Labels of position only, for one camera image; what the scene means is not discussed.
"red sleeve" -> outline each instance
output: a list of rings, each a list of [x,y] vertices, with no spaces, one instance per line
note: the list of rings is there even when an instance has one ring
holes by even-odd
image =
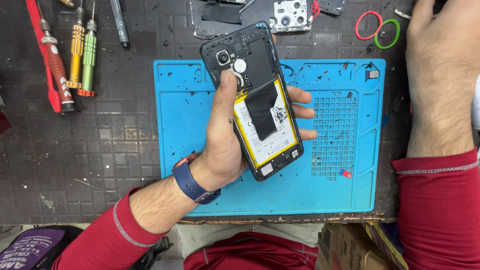
[[[410,270],[480,269],[477,151],[393,161],[401,241]]]
[[[121,270],[132,266],[164,234],[138,225],[130,211],[131,190],[98,217],[55,261],[53,270]]]

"green screwdriver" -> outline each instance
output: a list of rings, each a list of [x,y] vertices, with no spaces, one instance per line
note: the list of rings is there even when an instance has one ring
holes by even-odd
[[[84,97],[93,97],[95,92],[92,91],[93,84],[93,67],[95,66],[96,56],[96,22],[95,15],[95,1],[93,2],[92,19],[87,23],[88,33],[85,35],[84,41],[84,76],[82,81],[82,89],[78,89],[77,93]]]

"finger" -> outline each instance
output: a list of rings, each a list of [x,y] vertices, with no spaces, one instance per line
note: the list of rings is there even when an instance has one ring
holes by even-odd
[[[317,131],[311,129],[299,128],[300,138],[302,140],[313,140],[317,137]]]
[[[315,110],[312,108],[295,103],[292,104],[292,108],[296,118],[312,119],[315,116]]]
[[[412,19],[408,26],[409,32],[416,34],[423,30],[433,20],[433,5],[435,0],[418,0],[413,8]]]
[[[224,70],[220,75],[220,87],[213,96],[209,125],[232,125],[233,105],[237,95],[237,79],[231,71]]]
[[[288,96],[291,102],[308,104],[312,100],[312,95],[295,86],[287,86]]]

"purple bag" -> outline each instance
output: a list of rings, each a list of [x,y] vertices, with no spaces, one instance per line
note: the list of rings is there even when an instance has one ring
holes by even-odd
[[[27,230],[0,253],[0,270],[49,270],[82,231],[77,227],[60,225]]]

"black marker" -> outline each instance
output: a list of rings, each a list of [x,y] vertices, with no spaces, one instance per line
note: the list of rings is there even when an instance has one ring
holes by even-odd
[[[119,31],[120,43],[124,48],[130,48],[130,41],[128,40],[127,28],[125,27],[119,0],[110,0],[110,2],[112,3],[113,16],[115,17],[117,30]]]

